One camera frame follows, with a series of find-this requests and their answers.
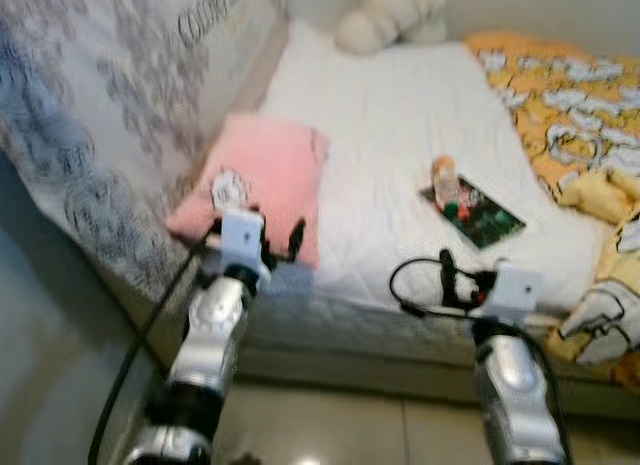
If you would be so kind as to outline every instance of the pink pillow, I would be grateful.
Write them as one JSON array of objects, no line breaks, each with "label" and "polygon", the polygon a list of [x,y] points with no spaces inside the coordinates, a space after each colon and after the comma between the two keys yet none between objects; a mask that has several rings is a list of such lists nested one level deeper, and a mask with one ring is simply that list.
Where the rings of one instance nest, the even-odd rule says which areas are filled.
[{"label": "pink pillow", "polygon": [[283,119],[230,115],[191,194],[166,220],[175,235],[199,240],[227,208],[259,207],[273,253],[306,222],[298,259],[317,267],[318,190],[328,142],[315,130]]}]

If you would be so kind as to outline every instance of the white plush toy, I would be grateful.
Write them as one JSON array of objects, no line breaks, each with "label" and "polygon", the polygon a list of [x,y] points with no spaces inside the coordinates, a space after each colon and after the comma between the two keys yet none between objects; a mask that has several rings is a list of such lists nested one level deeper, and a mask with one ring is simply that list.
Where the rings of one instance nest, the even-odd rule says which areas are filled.
[{"label": "white plush toy", "polygon": [[338,48],[359,55],[378,52],[397,40],[417,45],[442,42],[447,35],[446,0],[362,0],[338,25]]}]

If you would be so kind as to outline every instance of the bottle cap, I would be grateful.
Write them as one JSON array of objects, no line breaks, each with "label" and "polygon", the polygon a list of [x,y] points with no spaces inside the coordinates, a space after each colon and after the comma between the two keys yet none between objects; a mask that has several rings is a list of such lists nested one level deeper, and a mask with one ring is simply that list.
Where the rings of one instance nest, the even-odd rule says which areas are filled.
[{"label": "bottle cap", "polygon": [[449,220],[453,220],[458,217],[458,210],[460,207],[456,202],[449,202],[444,206],[444,216]]}]

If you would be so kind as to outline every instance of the bed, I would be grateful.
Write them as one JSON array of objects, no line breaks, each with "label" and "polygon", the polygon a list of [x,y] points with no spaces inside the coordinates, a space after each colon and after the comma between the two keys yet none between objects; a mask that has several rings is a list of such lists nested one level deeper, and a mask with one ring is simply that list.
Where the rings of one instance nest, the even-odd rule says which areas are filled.
[{"label": "bed", "polygon": [[[281,0],[3,3],[0,74],[11,80],[0,87],[0,144],[39,208],[137,323],[186,256],[163,219],[229,111],[259,105],[330,138],[321,266],[278,269],[254,310],[245,375],[470,400],[464,331],[398,311],[387,280],[400,261],[446,246],[467,268],[505,256],[535,267],[545,285],[529,325],[540,335],[593,278],[610,227],[548,199],[508,110],[462,43],[349,58],[301,22],[287,41]],[[200,22],[189,28],[189,20]],[[465,245],[417,194],[445,152],[526,230],[481,254]],[[433,271],[404,280],[416,299],[439,302]],[[187,288],[150,337],[165,363],[179,343]],[[571,411],[640,415],[638,400],[605,380],[560,370]]]}]

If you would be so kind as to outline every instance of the wall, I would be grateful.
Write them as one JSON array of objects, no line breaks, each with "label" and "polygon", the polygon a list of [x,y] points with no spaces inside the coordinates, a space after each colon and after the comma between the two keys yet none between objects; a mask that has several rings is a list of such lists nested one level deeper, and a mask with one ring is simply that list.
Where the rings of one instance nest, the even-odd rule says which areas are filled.
[{"label": "wall", "polygon": [[[84,463],[131,327],[1,152],[0,210],[0,461]],[[151,371],[148,358],[138,360],[112,435],[126,426]]]},{"label": "wall", "polygon": [[[292,16],[330,29],[357,0],[287,2]],[[595,53],[640,55],[640,0],[449,0],[447,16],[452,38],[507,28],[569,40]]]}]

